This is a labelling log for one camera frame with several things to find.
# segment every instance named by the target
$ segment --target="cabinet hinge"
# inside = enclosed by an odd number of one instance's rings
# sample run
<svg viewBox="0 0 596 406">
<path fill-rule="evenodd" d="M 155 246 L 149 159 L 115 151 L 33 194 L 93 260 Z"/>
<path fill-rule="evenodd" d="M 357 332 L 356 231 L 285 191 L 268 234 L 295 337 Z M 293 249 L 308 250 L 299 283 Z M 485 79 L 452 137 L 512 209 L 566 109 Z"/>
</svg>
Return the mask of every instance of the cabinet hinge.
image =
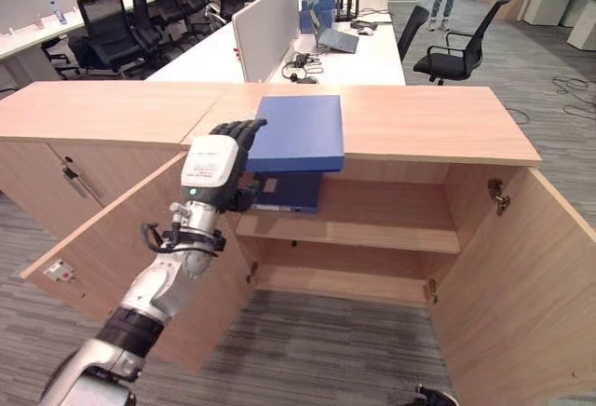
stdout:
<svg viewBox="0 0 596 406">
<path fill-rule="evenodd" d="M 434 278 L 430 278 L 428 280 L 428 296 L 430 297 L 433 305 L 436 305 L 439 302 L 439 295 L 437 294 L 437 280 Z"/>
<path fill-rule="evenodd" d="M 503 181 L 498 178 L 488 180 L 488 195 L 496 205 L 497 215 L 502 215 L 511 204 L 511 198 L 503 196 Z"/>
</svg>

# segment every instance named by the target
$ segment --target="blue folder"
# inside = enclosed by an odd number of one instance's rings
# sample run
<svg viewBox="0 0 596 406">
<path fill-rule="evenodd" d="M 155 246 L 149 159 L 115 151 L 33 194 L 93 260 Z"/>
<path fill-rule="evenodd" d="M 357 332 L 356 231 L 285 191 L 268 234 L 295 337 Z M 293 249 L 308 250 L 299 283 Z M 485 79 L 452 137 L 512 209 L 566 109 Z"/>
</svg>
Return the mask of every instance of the blue folder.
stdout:
<svg viewBox="0 0 596 406">
<path fill-rule="evenodd" d="M 254 172 L 341 171 L 344 135 L 339 96 L 263 97 L 266 118 L 249 153 Z"/>
</svg>

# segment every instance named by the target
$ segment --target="robotic arm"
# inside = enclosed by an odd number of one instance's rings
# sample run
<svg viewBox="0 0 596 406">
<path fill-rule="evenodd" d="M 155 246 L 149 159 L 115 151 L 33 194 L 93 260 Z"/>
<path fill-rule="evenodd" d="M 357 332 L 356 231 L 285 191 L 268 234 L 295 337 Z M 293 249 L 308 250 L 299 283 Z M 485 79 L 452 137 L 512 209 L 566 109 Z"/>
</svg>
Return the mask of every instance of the robotic arm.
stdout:
<svg viewBox="0 0 596 406">
<path fill-rule="evenodd" d="M 159 335 L 189 303 L 215 252 L 224 249 L 225 238 L 215 229 L 219 214 L 247 210 L 258 194 L 258 183 L 241 189 L 238 180 L 256 132 L 265 124 L 264 119 L 221 124 L 211 135 L 194 139 L 183 166 L 184 204 L 170 206 L 172 223 L 165 239 L 156 224 L 141 227 L 155 260 L 132 282 L 98 335 L 56 370 L 40 406 L 136 404 L 119 382 L 139 377 Z"/>
</svg>

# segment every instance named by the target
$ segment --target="office cubicle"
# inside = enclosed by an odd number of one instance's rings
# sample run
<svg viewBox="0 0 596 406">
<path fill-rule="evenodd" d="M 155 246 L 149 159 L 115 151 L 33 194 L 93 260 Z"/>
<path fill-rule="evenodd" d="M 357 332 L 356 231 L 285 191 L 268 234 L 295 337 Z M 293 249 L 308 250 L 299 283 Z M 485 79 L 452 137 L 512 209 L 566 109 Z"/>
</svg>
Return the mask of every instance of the office cubicle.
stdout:
<svg viewBox="0 0 596 406">
<path fill-rule="evenodd" d="M 246 82 L 265 82 L 298 37 L 298 0 L 257 0 L 232 17 Z"/>
</svg>

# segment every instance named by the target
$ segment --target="laptop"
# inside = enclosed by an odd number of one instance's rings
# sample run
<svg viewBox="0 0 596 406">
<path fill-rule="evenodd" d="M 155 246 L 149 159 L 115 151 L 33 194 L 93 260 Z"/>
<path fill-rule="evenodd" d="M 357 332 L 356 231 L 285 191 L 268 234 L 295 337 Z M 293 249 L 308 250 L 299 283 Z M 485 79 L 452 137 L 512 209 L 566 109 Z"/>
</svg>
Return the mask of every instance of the laptop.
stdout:
<svg viewBox="0 0 596 406">
<path fill-rule="evenodd" d="M 318 0 L 308 1 L 308 13 L 310 19 L 313 21 L 315 30 L 315 39 L 317 40 L 317 47 L 330 47 L 331 49 L 341 50 L 350 54 L 356 53 L 359 38 L 354 35 L 345 34 L 334 29 L 326 29 L 322 26 L 315 7 Z"/>
</svg>

